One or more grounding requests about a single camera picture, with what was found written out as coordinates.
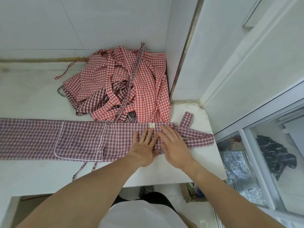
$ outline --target person's left hand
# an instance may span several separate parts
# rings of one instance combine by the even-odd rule
[[[147,128],[144,129],[139,142],[137,141],[138,132],[135,131],[133,134],[133,143],[127,156],[132,157],[140,167],[146,167],[150,165],[159,153],[158,149],[153,150],[153,147],[156,144],[159,136],[156,135],[150,142],[153,130],[153,128],[150,128],[148,132]]]

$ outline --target white countertop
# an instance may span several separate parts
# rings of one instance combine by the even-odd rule
[[[68,100],[57,93],[63,80],[79,72],[76,64],[59,80],[68,63],[3,63],[0,64],[0,117],[91,121],[89,115],[76,116]],[[172,105],[170,121],[179,125],[185,111],[194,114],[190,128],[212,133],[207,114],[196,103]],[[192,149],[203,166],[221,179],[226,179],[216,144]],[[71,182],[83,162],[78,161],[0,161],[0,221],[12,196],[54,193]],[[98,163],[97,168],[109,162]],[[93,163],[79,173],[89,173]],[[181,170],[171,166],[164,155],[145,168],[139,168],[124,187],[191,182]]]

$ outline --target red and white checkered fabric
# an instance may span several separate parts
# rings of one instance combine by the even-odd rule
[[[214,143],[212,134],[189,129],[192,114],[186,112],[180,126],[169,124],[184,138],[189,148]],[[74,160],[106,162],[126,155],[133,133],[138,138],[149,123],[75,122],[38,119],[0,119],[1,160]],[[159,149],[161,139],[155,145]]]
[[[78,105],[78,115],[85,114],[87,104],[89,104],[90,109],[94,109],[90,112],[94,120],[114,121],[120,109],[113,107],[121,105],[123,99],[119,98],[113,85],[116,82],[125,81],[128,86],[132,72],[135,71],[134,82],[131,83],[133,88],[129,92],[129,97],[127,94],[123,96],[127,98],[127,105],[122,114],[126,115],[135,110],[139,123],[169,121],[171,109],[165,74],[165,53],[143,51],[140,57],[141,49],[127,50],[121,46],[114,50],[101,49],[87,60],[82,60],[87,62],[87,66],[80,73],[63,82],[64,92],[72,106],[75,108],[75,105]],[[101,104],[98,100],[104,96],[104,92],[108,99],[106,103]]]

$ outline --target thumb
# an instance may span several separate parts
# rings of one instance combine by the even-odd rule
[[[164,143],[161,143],[161,148],[163,149],[164,153],[167,153],[167,147]]]
[[[159,153],[159,149],[155,149],[152,154],[152,159],[154,160]]]

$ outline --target person's right hand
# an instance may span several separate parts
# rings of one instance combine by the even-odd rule
[[[163,140],[161,147],[165,153],[166,160],[175,168],[181,170],[192,165],[195,159],[192,157],[181,135],[169,125],[161,125],[160,128],[163,132],[157,132],[157,134]]]

